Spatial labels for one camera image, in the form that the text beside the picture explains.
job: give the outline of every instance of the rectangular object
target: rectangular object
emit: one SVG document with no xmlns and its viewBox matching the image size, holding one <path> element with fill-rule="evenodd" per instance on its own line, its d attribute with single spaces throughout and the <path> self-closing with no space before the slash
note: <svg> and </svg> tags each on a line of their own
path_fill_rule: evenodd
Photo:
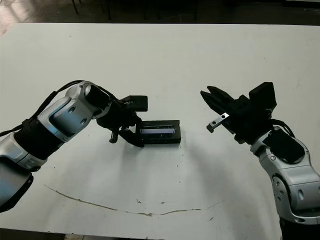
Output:
<svg viewBox="0 0 320 240">
<path fill-rule="evenodd" d="M 178 144 L 181 142 L 179 120 L 142 121 L 136 126 L 144 144 Z"/>
</svg>

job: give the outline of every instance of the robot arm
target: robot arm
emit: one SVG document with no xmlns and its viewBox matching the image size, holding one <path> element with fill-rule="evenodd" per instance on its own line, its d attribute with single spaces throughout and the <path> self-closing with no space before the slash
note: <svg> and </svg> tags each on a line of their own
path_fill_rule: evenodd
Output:
<svg viewBox="0 0 320 240">
<path fill-rule="evenodd" d="M 201 95 L 220 117 L 207 129 L 212 133 L 223 125 L 238 143 L 251 145 L 250 151 L 270 177 L 283 239 L 306 239 L 308 235 L 318 239 L 320 176 L 311 165 L 307 147 L 284 122 L 271 119 L 277 105 L 272 82 L 250 91 L 249 99 L 244 95 L 233 99 L 213 86 L 208 90 L 210 93 L 202 91 Z"/>
<path fill-rule="evenodd" d="M 65 89 L 65 96 L 46 108 Z M 88 81 L 73 81 L 54 91 L 22 125 L 0 133 L 0 137 L 9 134 L 0 142 L 0 213 L 14 207 L 28 190 L 33 182 L 31 172 L 38 171 L 52 153 L 92 119 L 112 131 L 111 143 L 117 142 L 119 134 L 129 143 L 143 147 L 142 139 L 129 127 L 141 122 L 135 111 L 147 110 L 147 96 L 119 100 Z"/>
</svg>

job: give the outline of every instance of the floor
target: floor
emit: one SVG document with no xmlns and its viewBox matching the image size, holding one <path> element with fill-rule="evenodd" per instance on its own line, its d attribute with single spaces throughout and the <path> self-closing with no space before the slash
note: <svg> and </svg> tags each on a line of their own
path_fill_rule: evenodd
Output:
<svg viewBox="0 0 320 240">
<path fill-rule="evenodd" d="M 16 23 L 288 24 L 320 26 L 320 4 L 280 0 L 0 0 L 0 36 Z M 112 240 L 0 229 L 1 240 Z"/>
</svg>

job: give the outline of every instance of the brown stain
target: brown stain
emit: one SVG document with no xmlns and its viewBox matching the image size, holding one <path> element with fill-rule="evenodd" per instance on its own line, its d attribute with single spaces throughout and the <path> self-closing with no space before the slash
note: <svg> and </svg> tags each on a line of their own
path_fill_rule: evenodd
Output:
<svg viewBox="0 0 320 240">
<path fill-rule="evenodd" d="M 181 210 L 168 211 L 168 212 L 157 214 L 157 215 L 164 216 L 167 214 L 173 214 L 173 213 L 179 213 L 179 212 L 189 212 L 189 211 L 201 211 L 201 209 L 200 208 L 181 209 Z"/>
<path fill-rule="evenodd" d="M 104 205 L 100 205 L 100 204 L 96 204 L 96 203 L 93 203 L 93 202 L 89 202 L 89 201 L 84 201 L 84 200 L 81 200 L 80 198 L 74 198 L 72 196 L 68 196 L 62 192 L 59 192 L 58 190 L 55 190 L 51 187 L 49 187 L 48 185 L 44 184 L 48 189 L 50 189 L 51 191 L 67 198 L 67 199 L 70 199 L 70 200 L 75 200 L 77 202 L 80 202 L 80 203 L 83 203 L 83 204 L 89 204 L 89 205 L 92 205 L 92 206 L 96 206 L 96 207 L 100 207 L 100 208 L 104 208 L 104 209 L 108 209 L 108 210 L 111 210 L 111 211 L 118 211 L 118 212 L 121 212 L 121 213 L 126 213 L 126 214 L 136 214 L 136 215 L 143 215 L 143 216 L 147 216 L 147 217 L 152 217 L 152 216 L 164 216 L 164 215 L 168 215 L 168 214 L 173 214 L 173 213 L 180 213 L 180 212 L 190 212 L 190 211 L 201 211 L 202 209 L 201 208 L 191 208 L 191 209 L 180 209 L 180 210 L 173 210 L 173 211 L 168 211 L 168 212 L 165 212 L 165 213 L 152 213 L 152 212 L 149 212 L 149 213 L 145 213 L 145 212 L 132 212 L 132 211 L 125 211 L 125 210 L 119 210 L 119 209 L 116 209 L 116 208 L 112 208 L 112 207 L 108 207 L 108 206 L 104 206 Z M 205 210 L 209 210 L 210 208 L 213 208 L 214 206 L 222 203 L 222 201 L 219 201 L 211 206 L 209 206 L 208 208 L 206 208 Z"/>
<path fill-rule="evenodd" d="M 145 215 L 145 216 L 148 216 L 148 217 L 152 217 L 154 215 L 154 213 L 144 213 L 144 212 L 138 212 L 139 215 Z"/>
</svg>

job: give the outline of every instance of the white tabletop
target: white tabletop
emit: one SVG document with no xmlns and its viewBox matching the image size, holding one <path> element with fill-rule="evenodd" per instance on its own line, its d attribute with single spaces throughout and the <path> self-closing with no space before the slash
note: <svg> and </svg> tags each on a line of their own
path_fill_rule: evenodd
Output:
<svg viewBox="0 0 320 240">
<path fill-rule="evenodd" d="M 180 145 L 137 148 L 95 121 L 55 152 L 0 228 L 166 240 L 276 240 L 272 187 L 247 144 L 203 101 L 274 83 L 276 119 L 320 172 L 320 27 L 278 25 L 18 24 L 0 38 L 0 129 L 30 117 L 67 82 L 118 98 L 148 95 L 143 120 L 180 120 Z"/>
</svg>

